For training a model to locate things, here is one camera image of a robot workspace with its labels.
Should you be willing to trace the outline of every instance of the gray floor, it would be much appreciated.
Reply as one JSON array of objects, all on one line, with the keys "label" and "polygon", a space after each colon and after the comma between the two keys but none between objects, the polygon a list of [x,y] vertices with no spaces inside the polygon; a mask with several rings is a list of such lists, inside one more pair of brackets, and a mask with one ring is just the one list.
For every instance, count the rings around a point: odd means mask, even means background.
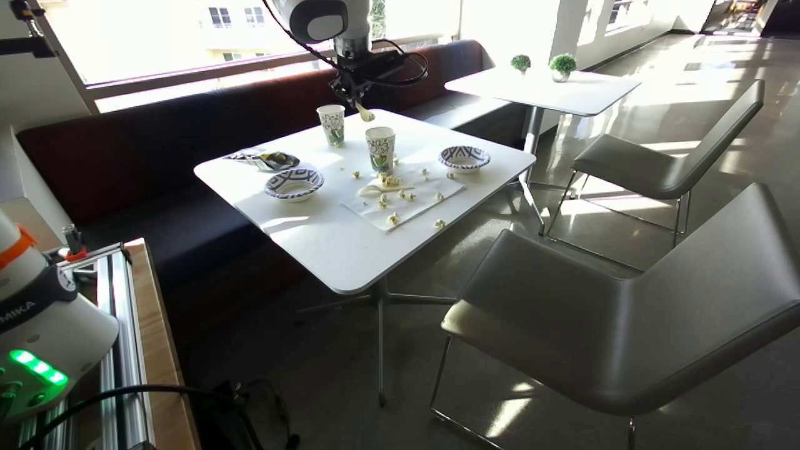
[{"label": "gray floor", "polygon": [[[800,219],[796,199],[800,164],[792,154],[800,136],[798,54],[800,41],[660,38],[600,67],[602,73],[638,74],[642,84],[596,121],[566,118],[552,144],[537,159],[537,172],[563,182],[571,172],[571,158],[598,133],[685,153],[736,92],[745,91],[753,77],[765,77],[765,108],[696,191],[693,228],[748,182],[761,181],[776,194],[800,254],[800,229],[792,228]],[[611,192],[613,188],[596,182],[591,191]],[[537,191],[536,194],[540,207],[550,207],[560,192]],[[598,194],[598,199],[652,219],[670,219],[670,211],[662,206],[642,206],[631,194]],[[501,192],[405,263],[390,288],[456,298],[502,228],[537,229],[515,191]],[[636,267],[652,264],[670,247],[670,234],[660,228],[611,216],[586,199],[566,203],[555,234]],[[256,283],[256,288],[248,286],[227,294],[235,298],[231,306],[240,306],[235,316],[210,322],[200,337],[183,346],[187,382],[270,379],[288,403],[302,450],[485,447],[432,419],[427,411],[443,349],[438,319],[446,307],[387,307],[387,404],[378,407],[373,306],[297,319],[297,307],[331,302],[331,293],[308,278],[281,293],[272,293],[270,283],[262,288]],[[642,450],[800,447],[798,356],[800,332],[790,332],[721,378],[641,418],[638,446]],[[451,362],[447,391],[441,394],[443,407],[476,428],[498,433],[507,447],[625,447],[625,419],[591,413],[548,391],[507,399],[511,391],[526,393],[530,382],[465,348]],[[281,429],[267,413],[267,403],[256,411],[257,429],[266,442],[281,442]]]}]

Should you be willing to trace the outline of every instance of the cup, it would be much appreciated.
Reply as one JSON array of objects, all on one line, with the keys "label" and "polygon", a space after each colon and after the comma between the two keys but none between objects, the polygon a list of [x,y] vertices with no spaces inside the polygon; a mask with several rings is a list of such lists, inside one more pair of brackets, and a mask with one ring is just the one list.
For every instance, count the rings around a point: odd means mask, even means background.
[{"label": "cup", "polygon": [[321,106],[318,108],[321,126],[326,131],[328,144],[345,144],[345,108],[343,106]]},{"label": "cup", "polygon": [[371,164],[375,172],[393,172],[395,164],[395,131],[367,128]]}]

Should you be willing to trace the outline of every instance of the chair backrest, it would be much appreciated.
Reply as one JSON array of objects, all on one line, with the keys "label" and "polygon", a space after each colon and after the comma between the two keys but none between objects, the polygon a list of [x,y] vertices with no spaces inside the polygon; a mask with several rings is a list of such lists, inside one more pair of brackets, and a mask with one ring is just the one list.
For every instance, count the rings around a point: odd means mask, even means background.
[{"label": "chair backrest", "polygon": [[741,131],[756,118],[765,99],[765,79],[756,79],[711,128],[700,144],[670,172],[665,186],[687,192],[708,168],[730,148]]},{"label": "chair backrest", "polygon": [[765,188],[751,186],[632,283],[625,379],[650,411],[800,326],[800,273]]}]

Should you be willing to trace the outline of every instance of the booth seat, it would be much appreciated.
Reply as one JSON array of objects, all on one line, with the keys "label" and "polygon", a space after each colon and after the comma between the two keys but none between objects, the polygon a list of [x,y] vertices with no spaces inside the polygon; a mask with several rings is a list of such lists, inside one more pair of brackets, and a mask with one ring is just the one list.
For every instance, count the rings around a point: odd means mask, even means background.
[{"label": "booth seat", "polygon": [[[526,113],[446,91],[490,67],[480,43],[413,52],[427,77],[375,84],[367,108],[395,111],[492,139],[518,139]],[[21,131],[17,139],[88,244],[146,238],[170,307],[170,288],[266,242],[240,212],[210,192],[192,168],[318,126],[335,102],[331,69]]]}]

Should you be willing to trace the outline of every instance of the white table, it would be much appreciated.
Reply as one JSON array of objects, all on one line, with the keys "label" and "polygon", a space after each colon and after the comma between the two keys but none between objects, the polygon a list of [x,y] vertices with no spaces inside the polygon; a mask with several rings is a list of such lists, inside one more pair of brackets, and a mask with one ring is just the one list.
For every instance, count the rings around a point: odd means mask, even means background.
[{"label": "white table", "polygon": [[515,181],[536,163],[536,158],[515,148],[425,126],[386,111],[375,111],[371,126],[390,126],[395,131],[400,164],[420,163],[431,176],[446,176],[438,153],[447,144],[480,148],[490,154],[490,164],[477,176],[456,178],[465,186],[457,194],[390,232],[378,229],[343,206],[362,186],[353,172],[358,171],[362,178],[373,176],[362,138],[367,126],[358,114],[345,121],[345,148],[328,148],[322,131],[311,128],[245,149],[283,149],[297,154],[302,164],[321,171],[326,186],[305,203],[267,197],[266,182],[272,172],[260,172],[243,159],[207,159],[195,168],[195,176],[225,203],[248,216],[275,244],[293,254],[333,293],[353,294],[378,288],[378,394],[383,399],[383,302],[387,299],[387,293],[381,286],[386,276],[502,186]]},{"label": "white table", "polygon": [[636,77],[613,77],[600,73],[572,73],[571,79],[555,82],[546,69],[530,69],[522,74],[511,67],[492,67],[451,79],[446,88],[530,106],[532,114],[527,122],[526,149],[536,153],[546,111],[593,118],[622,99],[638,84],[641,79]]}]

